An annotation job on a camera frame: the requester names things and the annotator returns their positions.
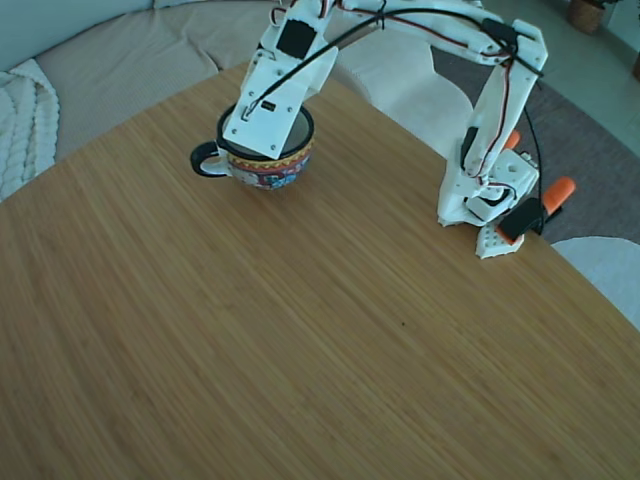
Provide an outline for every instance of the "floor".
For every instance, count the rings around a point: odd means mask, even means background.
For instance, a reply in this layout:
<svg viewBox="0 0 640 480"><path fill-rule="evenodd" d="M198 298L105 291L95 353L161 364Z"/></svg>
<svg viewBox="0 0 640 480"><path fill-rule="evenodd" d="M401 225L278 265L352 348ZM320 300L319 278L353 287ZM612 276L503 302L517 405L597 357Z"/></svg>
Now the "floor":
<svg viewBox="0 0 640 480"><path fill-rule="evenodd" d="M562 0L483 3L507 21L520 18L540 27L550 54L543 81L640 157L640 82L631 75L638 52L607 31L588 36L574 30Z"/></svg>
<svg viewBox="0 0 640 480"><path fill-rule="evenodd" d="M640 331L640 245L622 238L572 238L553 245Z"/></svg>

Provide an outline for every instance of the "robotic arm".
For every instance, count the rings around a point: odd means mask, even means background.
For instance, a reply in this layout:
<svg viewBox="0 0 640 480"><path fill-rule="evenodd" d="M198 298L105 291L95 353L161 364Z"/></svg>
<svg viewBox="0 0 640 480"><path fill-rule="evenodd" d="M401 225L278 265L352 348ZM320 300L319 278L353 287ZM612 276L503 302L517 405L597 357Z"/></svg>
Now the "robotic arm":
<svg viewBox="0 0 640 480"><path fill-rule="evenodd" d="M335 14L362 22L327 44L323 35ZM505 145L548 52L536 27L519 20L506 25L499 16L470 2L294 0L280 24L272 18L263 34L224 138L278 158L300 106L320 91L329 76L338 55L334 44L380 21L438 49L495 67L456 157L446 159L438 203L439 221L445 226L462 222L486 226L515 207L538 179L531 158Z"/></svg>

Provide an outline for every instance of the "black mug handle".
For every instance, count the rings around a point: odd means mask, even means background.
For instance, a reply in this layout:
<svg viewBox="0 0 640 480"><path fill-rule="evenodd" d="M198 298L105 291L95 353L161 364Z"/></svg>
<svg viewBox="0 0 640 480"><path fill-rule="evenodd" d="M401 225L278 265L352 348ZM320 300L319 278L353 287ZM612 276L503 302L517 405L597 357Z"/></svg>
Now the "black mug handle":
<svg viewBox="0 0 640 480"><path fill-rule="evenodd" d="M205 168L202 168L202 164L209 158L219 157L220 161L207 164ZM227 177L226 161L221 158L220 149L215 141L206 142L202 145L198 145L193 152L191 152L191 168L198 175L203 177Z"/></svg>

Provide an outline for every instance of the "patterned cup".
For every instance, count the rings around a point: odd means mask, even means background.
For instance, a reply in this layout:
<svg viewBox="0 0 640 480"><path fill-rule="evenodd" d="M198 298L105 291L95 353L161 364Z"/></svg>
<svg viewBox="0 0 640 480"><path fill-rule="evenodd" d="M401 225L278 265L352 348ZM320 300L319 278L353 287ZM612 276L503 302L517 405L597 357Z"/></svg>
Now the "patterned cup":
<svg viewBox="0 0 640 480"><path fill-rule="evenodd" d="M222 130L234 107L227 109L218 120L218 140L203 143L191 153L193 171L204 177L235 177L263 190L284 187L296 180L311 158L314 124L309 111L304 107L300 109L280 158L274 160L222 138Z"/></svg>

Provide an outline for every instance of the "ceramic cup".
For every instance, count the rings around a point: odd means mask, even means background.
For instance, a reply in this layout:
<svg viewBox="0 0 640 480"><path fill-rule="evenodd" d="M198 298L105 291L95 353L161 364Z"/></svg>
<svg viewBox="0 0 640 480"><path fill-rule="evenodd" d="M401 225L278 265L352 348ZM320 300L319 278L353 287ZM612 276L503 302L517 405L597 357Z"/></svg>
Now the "ceramic cup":
<svg viewBox="0 0 640 480"><path fill-rule="evenodd" d="M222 131L235 106L222 114L216 141L203 143L191 153L191 167L204 177L235 177L263 190L284 187L298 178L311 158L314 125L309 111L302 107L278 160L222 138Z"/></svg>

